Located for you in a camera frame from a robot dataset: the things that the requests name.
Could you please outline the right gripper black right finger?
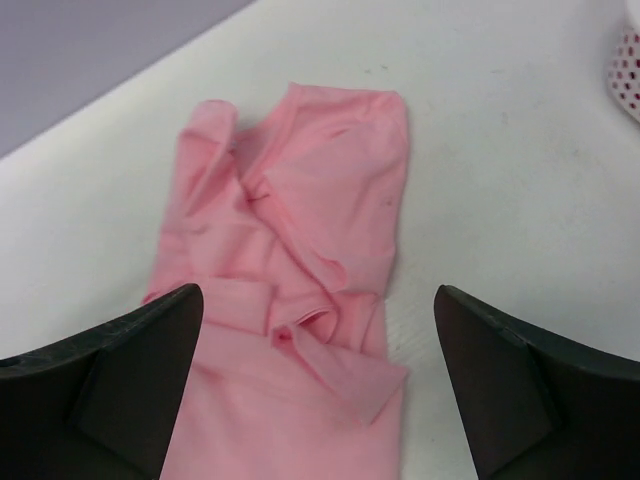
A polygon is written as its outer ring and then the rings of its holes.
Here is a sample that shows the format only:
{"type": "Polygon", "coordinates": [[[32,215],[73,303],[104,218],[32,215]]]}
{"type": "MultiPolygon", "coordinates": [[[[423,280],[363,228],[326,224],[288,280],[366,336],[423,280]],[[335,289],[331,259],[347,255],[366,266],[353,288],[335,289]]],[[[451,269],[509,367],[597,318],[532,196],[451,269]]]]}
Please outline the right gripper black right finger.
{"type": "Polygon", "coordinates": [[[638,478],[638,362],[454,286],[439,287],[434,316],[479,478],[638,478]]]}

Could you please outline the pink t-shirt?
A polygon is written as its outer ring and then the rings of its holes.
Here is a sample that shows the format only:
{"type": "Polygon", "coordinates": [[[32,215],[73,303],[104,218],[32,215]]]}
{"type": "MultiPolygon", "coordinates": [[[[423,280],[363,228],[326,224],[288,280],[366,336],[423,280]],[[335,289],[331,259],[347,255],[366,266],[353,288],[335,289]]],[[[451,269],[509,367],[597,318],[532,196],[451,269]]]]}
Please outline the pink t-shirt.
{"type": "Polygon", "coordinates": [[[409,138],[393,91],[291,84],[240,130],[181,131],[146,297],[198,285],[204,316],[166,479],[395,479],[407,370],[385,294],[409,138]]]}

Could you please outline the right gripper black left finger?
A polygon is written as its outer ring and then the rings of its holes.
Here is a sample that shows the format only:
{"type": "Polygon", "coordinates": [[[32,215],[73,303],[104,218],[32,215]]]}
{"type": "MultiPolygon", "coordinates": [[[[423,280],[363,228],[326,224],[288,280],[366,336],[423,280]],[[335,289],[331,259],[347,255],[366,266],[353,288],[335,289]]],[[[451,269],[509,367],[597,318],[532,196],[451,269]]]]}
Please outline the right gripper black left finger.
{"type": "Polygon", "coordinates": [[[4,479],[157,479],[203,319],[181,286],[1,362],[4,479]]]}

